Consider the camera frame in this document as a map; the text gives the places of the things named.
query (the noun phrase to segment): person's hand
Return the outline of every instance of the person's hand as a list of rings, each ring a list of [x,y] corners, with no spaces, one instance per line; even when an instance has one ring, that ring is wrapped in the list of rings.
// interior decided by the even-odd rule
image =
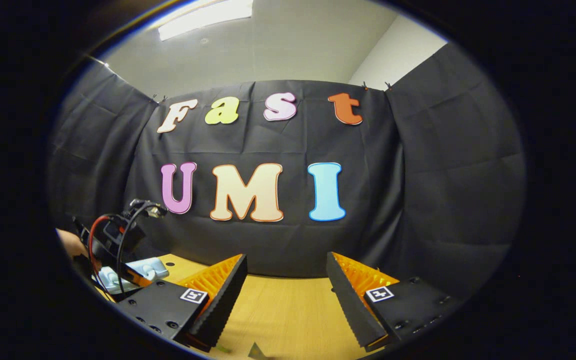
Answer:
[[[70,255],[73,258],[79,255],[89,257],[88,251],[86,250],[86,246],[82,244],[80,237],[73,234],[72,232],[61,230],[61,228],[57,228],[57,234],[61,239],[63,247],[66,248],[66,253],[68,253],[68,255]],[[101,262],[99,262],[96,259],[94,259],[93,262],[94,262],[94,268],[96,268],[99,271],[101,269]]]

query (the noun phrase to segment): orange soft gripper pad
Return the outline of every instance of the orange soft gripper pad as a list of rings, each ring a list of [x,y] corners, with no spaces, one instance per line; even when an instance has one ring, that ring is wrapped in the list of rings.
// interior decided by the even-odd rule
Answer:
[[[350,259],[349,257],[339,255],[336,252],[332,252],[332,255],[337,264],[339,264],[339,267],[345,274],[346,278],[348,278],[348,281],[350,281],[352,289],[357,293],[357,296],[359,296],[363,305],[370,311],[370,313],[375,315],[370,306],[368,306],[368,303],[366,303],[366,300],[364,300],[364,294],[366,291],[379,287],[387,287],[388,285],[396,284],[400,281],[392,276],[384,274],[378,269],[373,269],[370,266],[366,266],[361,262]]]
[[[242,253],[223,260],[222,262],[217,262],[217,264],[209,266],[208,268],[205,268],[198,273],[194,273],[176,283],[182,287],[201,290],[202,292],[208,293],[208,302],[203,306],[203,309],[201,309],[198,316],[201,316],[202,313],[208,309],[215,296],[217,296],[217,292],[222,288],[222,285],[224,285],[224,282],[231,274],[231,271],[233,271],[233,268],[241,257]]]

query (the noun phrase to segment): white wall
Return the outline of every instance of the white wall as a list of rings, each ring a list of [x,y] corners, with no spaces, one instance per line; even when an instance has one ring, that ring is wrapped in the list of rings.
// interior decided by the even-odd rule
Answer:
[[[348,81],[352,85],[386,90],[428,59],[446,40],[399,14]]]

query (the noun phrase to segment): ceiling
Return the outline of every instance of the ceiling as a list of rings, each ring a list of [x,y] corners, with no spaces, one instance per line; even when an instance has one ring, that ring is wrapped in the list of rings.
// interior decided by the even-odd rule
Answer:
[[[100,60],[155,100],[260,80],[347,83],[396,17],[369,0],[254,0],[251,18],[166,41],[144,28]]]

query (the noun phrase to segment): wire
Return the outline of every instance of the wire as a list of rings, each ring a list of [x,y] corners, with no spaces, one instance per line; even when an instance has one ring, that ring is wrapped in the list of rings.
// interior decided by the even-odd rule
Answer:
[[[103,287],[103,295],[106,298],[108,298],[107,294],[109,294],[109,292],[108,289],[106,289],[106,285],[104,285],[104,283],[101,281],[101,278],[99,277],[99,272],[95,267],[95,257],[92,252],[92,240],[94,239],[94,233],[95,229],[97,228],[97,225],[99,225],[99,223],[101,223],[102,221],[110,221],[110,216],[111,216],[110,214],[104,214],[96,218],[96,220],[90,227],[90,233],[88,235],[88,259],[90,260],[90,266],[92,267],[94,278],[96,279],[96,282]]]
[[[144,205],[142,207],[140,207],[134,215],[132,215],[132,217],[130,218],[130,221],[128,221],[128,225],[126,225],[125,230],[121,233],[121,238],[119,240],[119,248],[117,249],[117,263],[116,263],[116,269],[117,269],[117,274],[119,274],[118,278],[119,278],[119,289],[121,289],[121,295],[124,296],[126,294],[126,292],[124,291],[124,285],[122,284],[122,277],[121,277],[121,264],[122,264],[122,250],[124,249],[124,237],[126,236],[126,234],[128,233],[128,231],[130,231],[131,227],[133,226],[133,223],[135,222],[135,220],[137,219],[137,216],[139,216],[139,214],[141,214],[141,212],[143,212],[144,210],[148,209],[148,208],[157,208],[158,205],[155,205],[153,203],[151,203],[150,205]]]

